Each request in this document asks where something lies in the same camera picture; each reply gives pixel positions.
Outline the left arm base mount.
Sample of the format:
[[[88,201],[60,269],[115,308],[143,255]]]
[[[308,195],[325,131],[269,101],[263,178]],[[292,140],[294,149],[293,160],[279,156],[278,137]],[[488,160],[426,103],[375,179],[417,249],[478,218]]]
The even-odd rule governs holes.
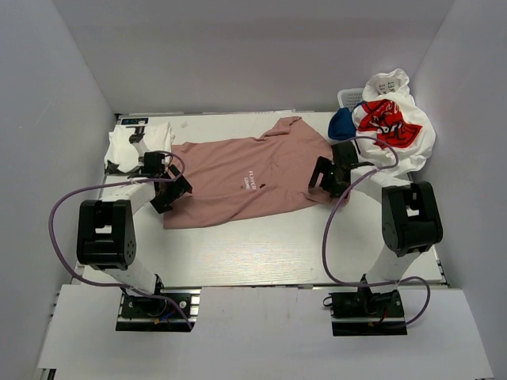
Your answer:
[[[200,290],[161,290],[161,295],[171,298],[184,312],[191,325],[195,325]],[[191,329],[175,306],[164,300],[155,300],[123,293],[116,319],[118,332],[189,333]]]

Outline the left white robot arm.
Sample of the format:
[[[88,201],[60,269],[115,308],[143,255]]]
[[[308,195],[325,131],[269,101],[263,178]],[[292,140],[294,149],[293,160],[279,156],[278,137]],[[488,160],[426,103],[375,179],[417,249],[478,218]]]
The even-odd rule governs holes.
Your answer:
[[[104,272],[139,295],[140,306],[151,316],[162,314],[167,296],[158,290],[161,280],[136,256],[134,216],[150,204],[158,214],[172,209],[172,203],[193,191],[185,179],[185,164],[170,152],[144,154],[139,172],[125,182],[108,185],[100,199],[81,203],[78,218],[78,262]]]

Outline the pink t shirt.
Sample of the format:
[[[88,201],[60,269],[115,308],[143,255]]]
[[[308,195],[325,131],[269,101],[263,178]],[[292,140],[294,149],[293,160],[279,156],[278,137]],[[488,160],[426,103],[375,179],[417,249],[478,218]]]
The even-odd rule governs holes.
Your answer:
[[[333,200],[308,184],[331,144],[298,116],[279,119],[258,138],[185,142],[173,146],[193,191],[164,214],[167,230],[218,226],[278,215]]]

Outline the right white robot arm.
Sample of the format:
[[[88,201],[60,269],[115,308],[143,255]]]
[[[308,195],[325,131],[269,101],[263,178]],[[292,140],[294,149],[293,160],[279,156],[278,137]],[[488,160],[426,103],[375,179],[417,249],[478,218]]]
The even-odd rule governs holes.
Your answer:
[[[396,150],[385,142],[380,146],[391,153],[386,164],[359,161],[354,138],[332,146],[331,159],[318,157],[308,190],[323,190],[336,200],[326,221],[322,238],[322,264],[327,276],[342,287],[367,289],[357,296],[359,309],[369,316],[387,304],[384,293],[400,284],[424,280],[405,277],[409,266],[443,238],[443,226],[432,185],[427,181],[411,182],[389,173],[399,164]],[[383,247],[373,266],[357,282],[335,277],[327,264],[326,248],[331,223],[337,209],[344,205],[352,190],[357,190],[381,205]]]

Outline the blue t shirt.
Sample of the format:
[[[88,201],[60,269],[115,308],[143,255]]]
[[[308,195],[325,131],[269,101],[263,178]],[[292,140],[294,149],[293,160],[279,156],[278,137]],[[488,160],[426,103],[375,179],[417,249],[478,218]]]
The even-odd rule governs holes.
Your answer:
[[[328,137],[336,141],[345,141],[355,136],[356,127],[351,111],[348,108],[339,108],[330,119]]]

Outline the white red print t shirt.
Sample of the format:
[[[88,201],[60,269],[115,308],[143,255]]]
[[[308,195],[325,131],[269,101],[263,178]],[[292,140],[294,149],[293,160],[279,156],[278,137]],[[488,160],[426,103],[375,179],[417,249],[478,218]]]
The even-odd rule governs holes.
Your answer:
[[[360,156],[377,166],[398,164],[388,170],[395,176],[421,170],[431,157],[436,132],[415,103],[395,93],[356,106],[352,121]]]

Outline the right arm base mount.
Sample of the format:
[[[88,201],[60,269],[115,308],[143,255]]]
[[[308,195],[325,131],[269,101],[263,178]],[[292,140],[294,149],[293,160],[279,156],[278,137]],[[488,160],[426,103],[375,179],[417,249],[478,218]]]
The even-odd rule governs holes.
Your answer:
[[[330,311],[334,336],[405,336],[405,310],[398,287],[361,281],[331,291],[322,306]]]

